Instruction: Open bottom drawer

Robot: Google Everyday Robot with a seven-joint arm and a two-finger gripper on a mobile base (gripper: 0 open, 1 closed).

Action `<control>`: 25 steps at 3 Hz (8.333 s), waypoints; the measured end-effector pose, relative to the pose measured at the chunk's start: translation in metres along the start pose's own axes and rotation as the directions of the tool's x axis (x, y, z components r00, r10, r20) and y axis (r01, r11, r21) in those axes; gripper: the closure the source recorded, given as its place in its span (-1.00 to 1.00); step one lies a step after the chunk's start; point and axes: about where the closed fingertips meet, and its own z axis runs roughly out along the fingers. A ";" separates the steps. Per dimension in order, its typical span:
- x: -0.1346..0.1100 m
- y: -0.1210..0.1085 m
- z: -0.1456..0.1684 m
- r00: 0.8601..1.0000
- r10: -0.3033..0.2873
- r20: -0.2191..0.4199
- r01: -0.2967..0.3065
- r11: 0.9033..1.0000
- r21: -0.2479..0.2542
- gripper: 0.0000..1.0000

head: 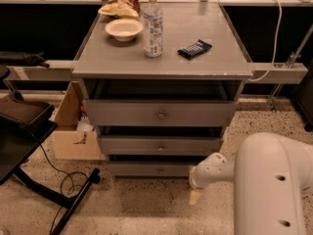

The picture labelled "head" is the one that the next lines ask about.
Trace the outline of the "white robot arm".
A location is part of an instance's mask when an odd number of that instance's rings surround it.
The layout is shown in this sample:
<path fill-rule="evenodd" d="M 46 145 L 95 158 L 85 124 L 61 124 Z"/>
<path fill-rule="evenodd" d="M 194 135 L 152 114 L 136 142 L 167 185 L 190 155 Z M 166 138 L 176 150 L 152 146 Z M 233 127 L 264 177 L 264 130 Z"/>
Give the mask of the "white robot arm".
<path fill-rule="evenodd" d="M 190 201 L 219 181 L 234 183 L 235 235 L 306 235 L 303 193 L 313 190 L 313 146 L 274 133 L 255 133 L 236 159 L 213 153 L 189 168 Z"/>

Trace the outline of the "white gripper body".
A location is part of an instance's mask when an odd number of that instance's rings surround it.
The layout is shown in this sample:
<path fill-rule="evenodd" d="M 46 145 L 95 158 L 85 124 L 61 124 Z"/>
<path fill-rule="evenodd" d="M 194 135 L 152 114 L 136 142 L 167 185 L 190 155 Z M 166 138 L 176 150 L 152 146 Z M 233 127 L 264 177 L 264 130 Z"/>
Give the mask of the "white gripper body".
<path fill-rule="evenodd" d="M 210 183 L 222 181 L 227 159 L 220 153 L 213 153 L 196 166 L 191 166 L 189 183 L 194 190 L 206 188 Z"/>

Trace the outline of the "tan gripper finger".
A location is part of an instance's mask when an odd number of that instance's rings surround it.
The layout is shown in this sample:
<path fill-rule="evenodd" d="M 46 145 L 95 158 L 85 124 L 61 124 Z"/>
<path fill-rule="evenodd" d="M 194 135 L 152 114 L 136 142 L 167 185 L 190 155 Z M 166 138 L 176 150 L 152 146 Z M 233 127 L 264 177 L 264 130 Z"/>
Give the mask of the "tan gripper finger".
<path fill-rule="evenodd" d="M 197 201 L 199 200 L 199 198 L 201 197 L 201 193 L 202 193 L 202 190 L 194 190 L 192 189 L 190 191 L 190 199 L 189 199 L 189 204 L 191 206 L 195 205 L 197 203 Z"/>

